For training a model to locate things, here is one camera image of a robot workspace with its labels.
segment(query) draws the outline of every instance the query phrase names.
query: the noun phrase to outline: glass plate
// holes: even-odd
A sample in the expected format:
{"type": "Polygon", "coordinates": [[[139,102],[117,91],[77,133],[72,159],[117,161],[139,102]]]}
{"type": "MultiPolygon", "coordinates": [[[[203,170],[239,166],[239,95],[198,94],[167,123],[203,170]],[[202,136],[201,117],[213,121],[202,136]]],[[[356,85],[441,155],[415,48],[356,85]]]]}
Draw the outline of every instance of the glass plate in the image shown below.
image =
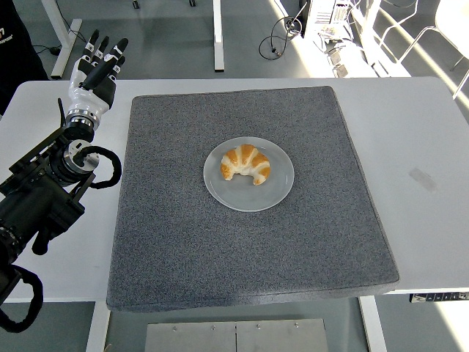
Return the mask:
{"type": "Polygon", "coordinates": [[[218,145],[204,165],[205,185],[221,204],[238,211],[261,211],[278,204],[293,186],[295,172],[288,155],[277,145],[257,137],[237,137],[218,145]],[[231,181],[221,176],[221,159],[225,153],[242,144],[252,144],[269,158],[270,176],[255,186],[251,176],[234,175],[231,181]]]}

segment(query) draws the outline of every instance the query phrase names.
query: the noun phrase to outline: desk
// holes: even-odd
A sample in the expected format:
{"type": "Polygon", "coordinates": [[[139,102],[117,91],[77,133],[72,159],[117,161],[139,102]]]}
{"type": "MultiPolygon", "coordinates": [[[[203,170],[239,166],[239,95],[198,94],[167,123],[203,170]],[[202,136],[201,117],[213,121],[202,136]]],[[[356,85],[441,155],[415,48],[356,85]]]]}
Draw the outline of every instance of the desk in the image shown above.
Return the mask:
{"type": "MultiPolygon", "coordinates": [[[[67,82],[20,86],[0,121],[0,179],[8,167],[59,126],[67,82]]],[[[469,290],[469,126],[437,78],[220,79],[119,81],[94,145],[123,161],[132,99],[138,95],[333,87],[360,156],[401,281],[395,293],[469,290]]],[[[99,179],[111,174],[103,163],[99,179]]],[[[85,214],[37,257],[31,245],[16,264],[37,273],[46,301],[106,297],[119,187],[88,190],[85,214]]],[[[9,302],[28,301],[19,285],[9,302]]]]}

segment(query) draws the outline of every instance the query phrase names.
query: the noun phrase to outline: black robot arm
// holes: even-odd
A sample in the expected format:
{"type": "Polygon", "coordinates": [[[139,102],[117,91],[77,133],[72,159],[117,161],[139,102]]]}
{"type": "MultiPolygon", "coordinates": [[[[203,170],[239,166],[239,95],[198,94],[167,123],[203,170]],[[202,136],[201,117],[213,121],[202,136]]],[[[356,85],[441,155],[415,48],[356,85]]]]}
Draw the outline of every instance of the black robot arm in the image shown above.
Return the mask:
{"type": "Polygon", "coordinates": [[[11,321],[0,310],[0,326],[10,332],[30,327],[43,303],[39,278],[13,265],[27,243],[37,234],[32,251],[45,254],[49,241],[66,232],[84,214],[79,201],[85,191],[114,186],[122,174],[116,154],[90,143],[102,114],[114,101],[116,75],[125,61],[122,52],[128,41],[120,40],[103,57],[106,37],[92,56],[98,35],[95,31],[75,64],[69,88],[72,105],[66,116],[61,111],[61,127],[14,163],[10,167],[12,175],[0,185],[5,196],[0,202],[0,305],[21,279],[32,285],[34,292],[22,322],[11,321]],[[111,159],[114,173],[108,181],[93,183],[99,155],[111,159]],[[72,191],[64,189],[72,185],[72,191]]]}

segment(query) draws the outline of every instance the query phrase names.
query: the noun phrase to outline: gray floor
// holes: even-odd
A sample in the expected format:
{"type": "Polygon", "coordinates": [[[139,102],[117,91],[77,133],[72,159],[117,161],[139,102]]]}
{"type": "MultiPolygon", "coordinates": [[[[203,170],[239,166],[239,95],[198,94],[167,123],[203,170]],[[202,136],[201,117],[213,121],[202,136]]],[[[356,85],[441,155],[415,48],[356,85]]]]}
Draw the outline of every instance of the gray floor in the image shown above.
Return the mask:
{"type": "MultiPolygon", "coordinates": [[[[297,0],[284,0],[293,13],[297,0]]],[[[279,60],[269,62],[258,54],[258,45],[268,36],[277,17],[268,0],[222,1],[225,65],[224,73],[213,70],[213,25],[211,0],[197,0],[191,8],[187,0],[141,0],[142,8],[134,10],[131,0],[59,0],[64,17],[83,18],[81,32],[87,38],[99,28],[109,35],[111,43],[121,37],[130,41],[127,61],[119,78],[277,78],[308,77],[293,48],[279,60]]],[[[59,41],[39,0],[15,1],[34,44],[54,46],[59,41]]],[[[433,21],[436,0],[421,1],[419,14],[405,28],[413,36],[433,21]]],[[[407,10],[389,7],[396,19],[407,10]]],[[[388,26],[378,18],[375,29],[382,33],[388,26]]],[[[459,83],[468,69],[467,60],[453,72],[449,68],[458,60],[458,53],[438,34],[428,34],[422,46],[435,61],[459,83]]],[[[386,43],[395,54],[401,54],[405,42],[391,32],[386,43]]],[[[78,42],[64,73],[68,80],[73,62],[79,58],[83,43],[78,42]]],[[[45,69],[52,71],[55,56],[40,54],[45,69]]],[[[415,55],[404,62],[412,76],[434,76],[435,72],[415,55]]],[[[469,83],[465,87],[468,94],[469,83]]],[[[469,119],[466,108],[463,114],[469,119]]],[[[407,296],[377,298],[388,351],[458,351],[444,323],[432,304],[410,304],[407,296]]],[[[25,312],[25,304],[5,304],[5,310],[16,318],[25,312]]],[[[0,331],[0,352],[3,351],[84,351],[93,304],[45,304],[31,330],[13,335],[0,331]]],[[[258,307],[220,307],[186,311],[130,314],[113,313],[108,330],[111,352],[143,351],[148,323],[196,322],[214,320],[260,320],[323,318],[330,351],[367,351],[363,323],[356,298],[273,304],[258,307]]]]}

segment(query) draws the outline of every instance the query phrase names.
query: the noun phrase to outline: white desk leg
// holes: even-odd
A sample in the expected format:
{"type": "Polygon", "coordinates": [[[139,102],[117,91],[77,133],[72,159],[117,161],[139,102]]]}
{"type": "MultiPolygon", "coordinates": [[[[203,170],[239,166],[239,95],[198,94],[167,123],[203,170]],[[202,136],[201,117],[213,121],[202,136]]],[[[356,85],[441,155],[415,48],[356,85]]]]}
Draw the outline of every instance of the white desk leg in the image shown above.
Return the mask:
{"type": "Polygon", "coordinates": [[[358,301],[360,302],[361,317],[365,326],[369,351],[386,352],[386,344],[374,296],[358,297],[358,301]]]}
{"type": "Polygon", "coordinates": [[[215,49],[215,72],[225,71],[223,35],[221,34],[221,0],[213,0],[213,47],[215,49]]]}
{"type": "MultiPolygon", "coordinates": [[[[64,74],[65,66],[67,65],[68,58],[72,52],[73,45],[75,44],[76,34],[72,31],[68,32],[65,28],[64,20],[60,15],[59,8],[54,0],[42,0],[47,16],[51,20],[53,30],[56,32],[57,37],[62,44],[62,49],[60,49],[60,55],[57,58],[56,64],[53,67],[51,78],[58,79],[62,78],[64,74]]],[[[82,20],[75,19],[72,21],[70,28],[78,32],[81,27],[82,20]]]]}
{"type": "Polygon", "coordinates": [[[86,352],[104,351],[110,314],[104,301],[95,303],[95,311],[93,312],[93,319],[89,327],[86,352]]]}

